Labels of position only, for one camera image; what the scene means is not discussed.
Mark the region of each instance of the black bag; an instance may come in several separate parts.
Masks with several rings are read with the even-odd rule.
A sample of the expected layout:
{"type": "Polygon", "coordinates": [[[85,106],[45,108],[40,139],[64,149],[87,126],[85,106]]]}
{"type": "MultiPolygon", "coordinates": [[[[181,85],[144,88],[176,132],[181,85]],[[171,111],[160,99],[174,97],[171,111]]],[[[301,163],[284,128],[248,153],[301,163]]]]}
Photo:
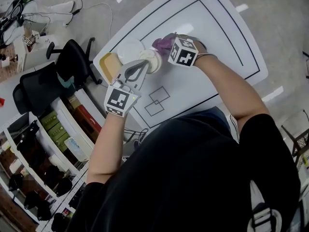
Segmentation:
{"type": "Polygon", "coordinates": [[[60,197],[72,189],[72,182],[69,178],[62,178],[57,186],[56,195],[60,197]]]}
{"type": "Polygon", "coordinates": [[[12,175],[9,181],[9,191],[15,191],[17,189],[21,189],[22,185],[23,185],[23,175],[14,174],[12,175]]]}
{"type": "Polygon", "coordinates": [[[70,219],[68,217],[65,217],[61,213],[56,213],[54,215],[54,221],[52,223],[52,231],[64,232],[67,229],[69,222],[70,219]]]}
{"type": "Polygon", "coordinates": [[[33,152],[31,160],[28,161],[30,168],[36,168],[39,167],[46,159],[46,153],[45,151],[41,149],[36,149],[33,152]]]}
{"type": "Polygon", "coordinates": [[[35,134],[38,132],[39,129],[40,128],[37,125],[36,120],[33,121],[29,125],[29,127],[21,134],[21,140],[17,145],[17,150],[20,152],[25,152],[29,148],[31,148],[35,144],[35,134]]]}
{"type": "Polygon", "coordinates": [[[60,170],[56,166],[49,166],[44,175],[44,183],[50,187],[55,182],[59,174],[60,170]]]}
{"type": "Polygon", "coordinates": [[[52,214],[49,209],[49,202],[41,201],[38,205],[38,215],[37,218],[39,221],[48,221],[52,218],[52,214]]]}
{"type": "Polygon", "coordinates": [[[25,199],[25,202],[24,202],[24,208],[26,210],[30,210],[30,209],[38,206],[39,203],[40,203],[40,200],[41,200],[41,198],[40,198],[39,194],[36,191],[31,191],[26,195],[26,199],[25,199]]]}

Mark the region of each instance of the bag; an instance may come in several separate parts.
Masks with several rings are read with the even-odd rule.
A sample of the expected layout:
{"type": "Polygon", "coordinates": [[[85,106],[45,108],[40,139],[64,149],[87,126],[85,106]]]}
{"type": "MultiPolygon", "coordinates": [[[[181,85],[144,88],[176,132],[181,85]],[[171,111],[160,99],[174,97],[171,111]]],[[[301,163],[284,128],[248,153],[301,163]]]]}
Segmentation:
{"type": "Polygon", "coordinates": [[[49,202],[41,201],[38,206],[38,215],[37,218],[39,221],[48,221],[52,218],[52,214],[49,209],[49,202]]]}
{"type": "Polygon", "coordinates": [[[16,191],[17,189],[21,189],[22,185],[23,185],[23,175],[14,174],[12,175],[9,181],[9,191],[16,191]]]}
{"type": "Polygon", "coordinates": [[[279,211],[271,209],[253,180],[250,182],[252,218],[247,232],[280,232],[282,217],[279,211]]]}
{"type": "Polygon", "coordinates": [[[25,202],[24,202],[24,208],[26,210],[30,210],[38,206],[40,203],[40,200],[41,198],[39,194],[36,191],[31,191],[26,195],[25,202]]]}
{"type": "Polygon", "coordinates": [[[58,178],[59,174],[60,170],[56,166],[49,166],[44,175],[44,183],[50,187],[58,178]]]}
{"type": "Polygon", "coordinates": [[[56,213],[54,215],[54,221],[52,223],[52,231],[64,232],[67,229],[69,222],[70,219],[68,217],[65,217],[61,213],[56,213]]]}
{"type": "Polygon", "coordinates": [[[57,186],[56,195],[60,197],[72,189],[72,182],[69,178],[62,178],[57,186]]]}
{"type": "Polygon", "coordinates": [[[36,149],[32,156],[31,160],[28,161],[30,168],[39,167],[46,159],[46,153],[42,148],[36,149]]]}
{"type": "Polygon", "coordinates": [[[33,121],[29,127],[21,134],[21,140],[19,144],[17,145],[17,150],[20,152],[25,152],[29,148],[32,147],[32,145],[35,144],[35,134],[39,130],[39,126],[36,123],[36,120],[33,121]]]}

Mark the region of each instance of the white shelf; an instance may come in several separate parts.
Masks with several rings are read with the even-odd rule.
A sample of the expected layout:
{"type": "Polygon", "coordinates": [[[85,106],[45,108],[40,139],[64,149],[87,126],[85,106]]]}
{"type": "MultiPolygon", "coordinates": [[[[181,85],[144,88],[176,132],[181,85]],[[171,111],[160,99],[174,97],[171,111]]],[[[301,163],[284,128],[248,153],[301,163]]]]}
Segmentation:
{"type": "Polygon", "coordinates": [[[70,136],[74,136],[72,135],[72,130],[74,132],[76,132],[76,134],[80,134],[82,136],[82,138],[86,141],[86,143],[90,146],[90,148],[94,149],[95,145],[94,143],[90,140],[90,138],[86,135],[86,133],[83,131],[83,129],[78,125],[78,123],[76,122],[76,120],[73,118],[73,116],[71,115],[71,113],[68,111],[68,109],[66,108],[66,106],[64,105],[64,103],[62,102],[62,100],[60,98],[57,98],[56,100],[54,100],[51,103],[51,107],[56,111],[56,113],[58,114],[58,119],[60,121],[60,123],[63,125],[63,127],[66,129],[67,133],[70,136]],[[61,115],[64,115],[65,119],[67,120],[66,123],[65,121],[62,121],[61,115]]]}
{"type": "MultiPolygon", "coordinates": [[[[79,171],[78,175],[76,175],[72,181],[74,186],[73,189],[67,194],[59,197],[59,199],[52,205],[51,212],[52,214],[56,212],[63,212],[65,208],[68,207],[70,200],[78,191],[78,189],[82,186],[83,182],[86,181],[87,177],[87,170],[88,170],[89,163],[87,162],[84,167],[79,171]]],[[[39,226],[36,228],[36,232],[52,232],[51,225],[53,223],[54,217],[49,221],[42,221],[39,226]]]]}
{"type": "Polygon", "coordinates": [[[24,156],[17,150],[17,146],[15,142],[13,141],[9,131],[7,129],[4,129],[5,136],[7,140],[9,141],[11,147],[14,150],[15,155],[19,158],[21,163],[24,165],[24,167],[28,170],[28,172],[32,175],[32,177],[35,179],[35,181],[52,197],[54,197],[56,200],[58,199],[57,195],[51,190],[45,183],[42,181],[42,179],[38,176],[38,174],[30,168],[28,162],[24,158],[24,156]]]}
{"type": "MultiPolygon", "coordinates": [[[[2,176],[0,176],[0,184],[2,185],[3,189],[7,192],[7,194],[13,198],[14,194],[9,191],[8,186],[6,185],[5,181],[2,179],[2,176]]],[[[20,208],[22,208],[24,210],[24,212],[26,212],[33,220],[35,220],[37,223],[40,223],[39,220],[37,219],[37,217],[29,210],[26,210],[24,208],[24,204],[17,198],[15,197],[14,199],[15,203],[18,204],[18,206],[20,206],[20,208]]]]}
{"type": "Polygon", "coordinates": [[[74,93],[79,102],[85,107],[88,113],[96,120],[96,122],[102,127],[105,123],[104,116],[100,113],[100,111],[96,108],[96,106],[92,103],[89,96],[83,89],[80,89],[74,93]]]}
{"type": "Polygon", "coordinates": [[[32,123],[34,120],[37,120],[37,125],[39,126],[40,130],[37,132],[39,133],[37,136],[40,137],[45,143],[44,145],[48,145],[52,152],[66,165],[71,173],[78,174],[78,170],[74,167],[74,165],[63,155],[61,150],[56,146],[53,140],[50,138],[46,130],[44,129],[43,125],[40,123],[39,119],[33,115],[31,112],[29,113],[29,122],[32,123]]]}

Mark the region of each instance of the gray floor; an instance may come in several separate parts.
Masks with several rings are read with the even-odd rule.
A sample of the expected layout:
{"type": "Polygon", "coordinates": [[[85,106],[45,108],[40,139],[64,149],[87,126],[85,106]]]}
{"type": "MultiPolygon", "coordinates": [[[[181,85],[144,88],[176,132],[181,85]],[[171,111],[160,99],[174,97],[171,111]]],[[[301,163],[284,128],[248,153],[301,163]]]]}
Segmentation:
{"type": "MultiPolygon", "coordinates": [[[[64,0],[43,0],[44,5],[55,5],[64,0]]],[[[108,3],[113,11],[111,37],[137,12],[153,0],[83,0],[84,8],[93,4],[108,3]]],[[[278,125],[297,109],[307,108],[309,96],[305,78],[307,67],[302,56],[306,32],[309,28],[309,0],[231,0],[233,5],[247,4],[249,9],[241,16],[251,30],[268,67],[269,76],[255,85],[255,89],[264,97],[283,87],[284,92],[267,102],[278,125]]],[[[63,42],[74,38],[83,48],[90,37],[96,41],[91,51],[94,57],[108,42],[108,29],[111,14],[107,6],[99,5],[89,10],[82,10],[70,25],[51,25],[49,31],[55,32],[63,42]]],[[[98,104],[102,105],[106,88],[89,83],[88,88],[98,104]]]]}

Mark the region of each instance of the office chair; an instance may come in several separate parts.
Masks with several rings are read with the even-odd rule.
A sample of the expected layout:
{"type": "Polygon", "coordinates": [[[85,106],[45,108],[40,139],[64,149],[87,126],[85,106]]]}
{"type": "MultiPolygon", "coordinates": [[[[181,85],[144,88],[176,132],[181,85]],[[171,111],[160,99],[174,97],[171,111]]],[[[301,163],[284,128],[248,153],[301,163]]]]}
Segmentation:
{"type": "Polygon", "coordinates": [[[41,116],[45,109],[67,89],[58,80],[55,63],[25,74],[13,91],[13,99],[20,114],[32,112],[41,116]]]}
{"type": "Polygon", "coordinates": [[[96,79],[90,68],[90,64],[93,62],[89,60],[89,53],[91,43],[94,40],[95,38],[89,40],[86,53],[84,53],[75,40],[69,40],[62,50],[54,49],[55,44],[53,42],[50,43],[47,49],[47,59],[49,59],[53,53],[60,53],[58,60],[56,61],[56,71],[64,81],[68,81],[74,76],[76,90],[83,87],[88,76],[91,76],[96,84],[102,83],[101,79],[96,79]]]}

